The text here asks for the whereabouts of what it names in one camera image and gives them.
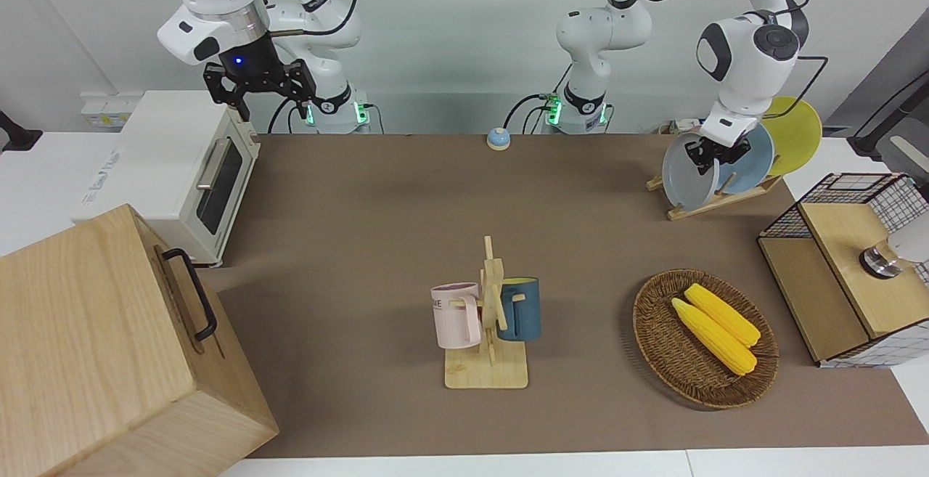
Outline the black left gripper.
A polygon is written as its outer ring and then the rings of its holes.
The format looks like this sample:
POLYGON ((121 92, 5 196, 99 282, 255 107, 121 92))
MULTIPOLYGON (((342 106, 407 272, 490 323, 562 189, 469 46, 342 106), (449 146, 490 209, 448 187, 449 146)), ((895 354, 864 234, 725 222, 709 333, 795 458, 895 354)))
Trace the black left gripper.
POLYGON ((737 140, 732 147, 714 142, 706 136, 700 136, 697 143, 688 143, 688 157, 700 176, 716 168, 718 162, 720 175, 736 173, 737 167, 733 163, 736 163, 750 150, 752 150, 752 144, 746 136, 737 140))

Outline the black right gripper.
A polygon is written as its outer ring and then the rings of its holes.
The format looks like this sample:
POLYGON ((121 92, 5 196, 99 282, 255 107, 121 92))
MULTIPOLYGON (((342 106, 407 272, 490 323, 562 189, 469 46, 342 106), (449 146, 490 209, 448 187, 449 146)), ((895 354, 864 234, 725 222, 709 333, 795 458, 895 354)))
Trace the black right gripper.
POLYGON ((235 110, 242 122, 251 120, 245 104, 248 92, 274 92, 292 100, 302 118, 308 117, 316 82, 302 58, 282 63, 270 33, 221 53, 219 59, 221 64, 206 63, 203 80, 213 102, 235 110))

